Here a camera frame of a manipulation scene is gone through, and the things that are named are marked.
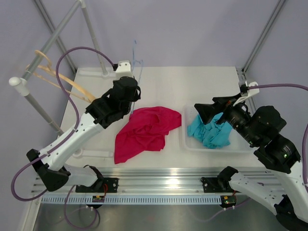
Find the red t shirt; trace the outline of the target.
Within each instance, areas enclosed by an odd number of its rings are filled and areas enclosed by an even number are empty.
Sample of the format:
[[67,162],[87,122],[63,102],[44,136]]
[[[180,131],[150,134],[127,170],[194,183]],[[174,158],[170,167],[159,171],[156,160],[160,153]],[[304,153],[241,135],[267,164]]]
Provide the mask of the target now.
[[124,163],[143,151],[161,151],[165,136],[180,126],[181,114],[172,109],[156,106],[134,110],[115,137],[114,163]]

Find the teal t shirt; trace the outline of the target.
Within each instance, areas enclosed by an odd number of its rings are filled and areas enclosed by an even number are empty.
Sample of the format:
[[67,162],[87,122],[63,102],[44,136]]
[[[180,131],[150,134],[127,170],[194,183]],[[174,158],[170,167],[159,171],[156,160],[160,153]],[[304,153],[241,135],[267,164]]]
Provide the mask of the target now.
[[230,145],[229,136],[232,126],[228,122],[217,124],[223,113],[219,113],[208,124],[204,124],[199,115],[187,126],[188,137],[198,140],[204,147],[218,149]]

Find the beige plastic hanger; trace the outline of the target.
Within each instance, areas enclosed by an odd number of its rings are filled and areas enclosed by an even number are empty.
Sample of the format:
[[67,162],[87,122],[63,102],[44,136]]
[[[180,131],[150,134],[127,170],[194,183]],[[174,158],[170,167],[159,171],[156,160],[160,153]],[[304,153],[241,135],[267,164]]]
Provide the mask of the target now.
[[[34,51],[35,55],[38,55],[40,58],[43,58],[47,61],[46,65],[38,65],[37,69],[40,69],[42,71],[44,71],[46,74],[48,74],[51,77],[56,78],[56,71],[52,68],[52,61],[50,60],[50,58],[44,54],[43,52],[39,51],[39,50],[35,50]],[[37,72],[33,72],[33,75],[48,82],[49,84],[57,87],[57,88],[61,88],[58,84],[49,81],[48,79],[46,79],[44,76],[38,74]],[[69,79],[68,77],[62,75],[61,73],[59,73],[59,78],[60,80],[65,81],[66,83],[68,83],[73,89],[76,89],[78,92],[80,92],[81,94],[78,95],[76,93],[73,93],[71,90],[65,90],[69,95],[72,95],[76,98],[79,98],[85,102],[88,103],[92,103],[94,100],[96,100],[97,98],[90,93],[88,90],[86,90],[85,88],[83,88],[81,85],[75,83],[74,81],[72,81],[71,79]]]

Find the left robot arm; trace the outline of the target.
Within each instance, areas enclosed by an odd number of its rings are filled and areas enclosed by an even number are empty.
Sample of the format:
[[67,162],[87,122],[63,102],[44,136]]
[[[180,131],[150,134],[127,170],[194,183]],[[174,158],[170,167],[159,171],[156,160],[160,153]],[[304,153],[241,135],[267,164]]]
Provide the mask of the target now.
[[26,156],[47,191],[54,192],[65,185],[80,186],[83,192],[100,191],[104,177],[96,167],[74,167],[66,162],[93,136],[127,115],[131,104],[140,98],[141,89],[136,79],[121,77],[113,81],[113,87],[102,97],[86,108],[77,127],[71,127],[52,144],[39,151],[28,151]]

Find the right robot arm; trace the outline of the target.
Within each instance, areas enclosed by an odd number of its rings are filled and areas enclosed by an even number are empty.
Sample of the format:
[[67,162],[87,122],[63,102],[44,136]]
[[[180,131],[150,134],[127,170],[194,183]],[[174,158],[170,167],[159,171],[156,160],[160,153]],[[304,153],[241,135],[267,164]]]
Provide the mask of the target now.
[[272,212],[289,231],[308,229],[308,192],[301,156],[295,145],[280,134],[286,121],[273,106],[262,106],[254,114],[239,95],[214,97],[213,104],[194,105],[204,124],[221,114],[217,124],[227,122],[245,139],[254,155],[276,177],[284,193],[274,193],[249,180],[237,169],[227,166],[217,176],[218,188],[244,193]]

